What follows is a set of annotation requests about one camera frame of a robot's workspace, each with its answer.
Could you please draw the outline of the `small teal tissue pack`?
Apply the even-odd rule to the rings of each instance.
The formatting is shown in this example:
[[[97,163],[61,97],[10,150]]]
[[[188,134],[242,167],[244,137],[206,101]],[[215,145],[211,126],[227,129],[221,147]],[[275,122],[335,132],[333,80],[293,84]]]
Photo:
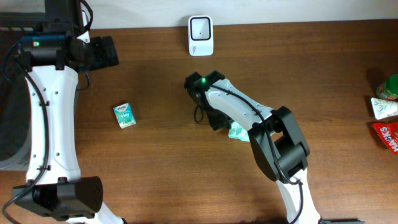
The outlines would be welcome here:
[[[136,124],[136,119],[129,103],[116,106],[113,110],[120,128],[124,129]]]

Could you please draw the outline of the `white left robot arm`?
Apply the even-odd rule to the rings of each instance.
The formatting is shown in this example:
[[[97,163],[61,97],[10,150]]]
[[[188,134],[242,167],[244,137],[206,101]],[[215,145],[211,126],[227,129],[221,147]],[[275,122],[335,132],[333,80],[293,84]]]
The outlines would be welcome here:
[[[28,84],[32,144],[26,183],[11,202],[67,223],[124,223],[104,203],[99,177],[82,177],[75,150],[78,76],[119,63],[111,37],[89,35],[86,1],[46,1],[38,29],[16,44],[15,64]]]

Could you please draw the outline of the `white cream tube gold cap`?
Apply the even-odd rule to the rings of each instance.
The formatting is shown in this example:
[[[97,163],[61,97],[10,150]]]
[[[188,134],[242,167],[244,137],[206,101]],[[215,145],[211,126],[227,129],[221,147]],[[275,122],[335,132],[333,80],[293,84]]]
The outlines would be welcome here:
[[[397,102],[371,98],[374,116],[377,120],[397,116]]]

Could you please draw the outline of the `teal wet wipes pack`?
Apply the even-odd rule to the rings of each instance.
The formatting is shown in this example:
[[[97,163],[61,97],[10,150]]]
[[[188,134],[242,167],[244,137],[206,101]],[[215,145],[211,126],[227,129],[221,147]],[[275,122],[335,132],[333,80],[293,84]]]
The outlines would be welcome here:
[[[249,142],[248,132],[235,121],[231,123],[231,128],[228,131],[228,136],[231,139],[238,139],[240,141]]]

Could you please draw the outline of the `red candy bag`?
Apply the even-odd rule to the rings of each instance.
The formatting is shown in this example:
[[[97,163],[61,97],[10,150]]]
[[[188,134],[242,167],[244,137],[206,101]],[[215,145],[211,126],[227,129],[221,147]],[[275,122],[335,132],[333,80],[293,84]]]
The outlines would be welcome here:
[[[373,123],[371,126],[391,152],[397,154],[397,122]]]

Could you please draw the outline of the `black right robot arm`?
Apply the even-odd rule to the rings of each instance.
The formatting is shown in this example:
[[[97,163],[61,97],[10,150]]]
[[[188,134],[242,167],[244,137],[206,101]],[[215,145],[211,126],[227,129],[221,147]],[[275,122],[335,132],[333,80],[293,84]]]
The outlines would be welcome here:
[[[291,110],[256,102],[218,71],[195,72],[184,88],[213,130],[236,122],[247,132],[257,166],[279,188],[289,223],[321,222],[307,181],[310,149]]]

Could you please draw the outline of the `green lid jar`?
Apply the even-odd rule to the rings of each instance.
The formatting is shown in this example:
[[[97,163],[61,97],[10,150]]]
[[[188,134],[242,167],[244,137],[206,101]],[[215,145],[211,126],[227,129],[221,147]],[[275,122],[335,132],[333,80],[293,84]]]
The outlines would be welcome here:
[[[376,96],[383,100],[395,101],[397,99],[397,74],[392,75],[377,87]]]

